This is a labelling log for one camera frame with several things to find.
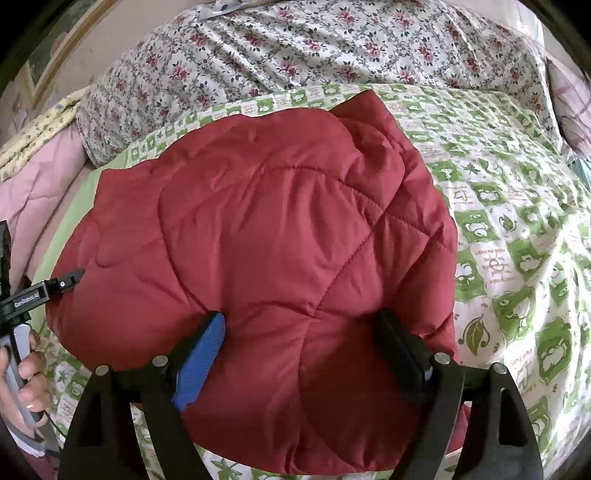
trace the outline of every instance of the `yellow floral fabric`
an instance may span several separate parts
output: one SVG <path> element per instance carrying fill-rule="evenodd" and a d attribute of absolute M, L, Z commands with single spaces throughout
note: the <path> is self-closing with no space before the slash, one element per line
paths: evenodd
<path fill-rule="evenodd" d="M 39 149 L 67 127 L 87 87 L 69 94 L 0 148 L 0 182 L 14 177 Z"/>

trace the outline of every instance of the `wall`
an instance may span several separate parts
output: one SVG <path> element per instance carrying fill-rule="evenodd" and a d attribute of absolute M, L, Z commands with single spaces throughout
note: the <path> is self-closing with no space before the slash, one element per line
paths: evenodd
<path fill-rule="evenodd" d="M 31 106 L 24 71 L 8 84 L 0 97 L 0 145 L 14 135 L 23 115 L 30 120 L 59 99 L 88 85 L 143 36 L 187 8 L 202 3 L 207 0 L 119 0 L 69 54 L 35 109 Z M 13 109 L 15 104 L 21 105 L 20 111 Z"/>

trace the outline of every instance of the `gray handle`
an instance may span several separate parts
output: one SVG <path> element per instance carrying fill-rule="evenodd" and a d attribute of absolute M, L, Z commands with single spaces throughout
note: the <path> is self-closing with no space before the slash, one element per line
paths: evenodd
<path fill-rule="evenodd" d="M 17 396 L 18 391 L 27 383 L 18 373 L 18 363 L 20 363 L 22 358 L 25 358 L 31 353 L 31 347 L 29 344 L 30 331 L 31 326 L 28 323 L 23 323 L 13 330 L 14 340 L 11 339 L 10 335 L 0 338 L 0 346 L 5 346 L 8 349 L 9 365 L 6 371 L 6 383 L 12 395 L 12 399 L 18 406 L 25 425 L 32 430 L 35 430 L 37 422 L 43 418 L 43 413 L 31 412 L 20 402 Z"/>

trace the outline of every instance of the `pink floral pattern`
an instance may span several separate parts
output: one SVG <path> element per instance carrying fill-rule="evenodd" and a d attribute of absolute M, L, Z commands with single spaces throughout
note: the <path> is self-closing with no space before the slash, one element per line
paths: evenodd
<path fill-rule="evenodd" d="M 321 83 L 498 90 L 559 142 L 539 52 L 441 0 L 300 0 L 158 27 L 85 94 L 77 121 L 102 165 L 183 112 Z"/>

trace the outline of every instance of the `hand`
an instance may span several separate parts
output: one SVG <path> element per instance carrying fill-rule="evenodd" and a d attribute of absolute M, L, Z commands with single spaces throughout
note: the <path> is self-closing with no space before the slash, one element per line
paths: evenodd
<path fill-rule="evenodd" d="M 35 348 L 41 343 L 39 336 L 31 331 L 29 333 L 31 353 L 27 355 L 18 366 L 21 378 L 28 380 L 27 384 L 18 392 L 18 399 L 31 411 L 43 411 L 51 406 L 49 382 L 43 372 L 45 368 L 45 356 L 36 352 Z M 0 348 L 0 411 L 21 432 L 33 436 L 34 432 L 25 425 L 22 415 L 15 403 L 8 385 L 6 384 L 6 370 L 8 368 L 8 351 Z M 47 416 L 43 416 L 37 423 L 40 427 L 47 422 Z"/>

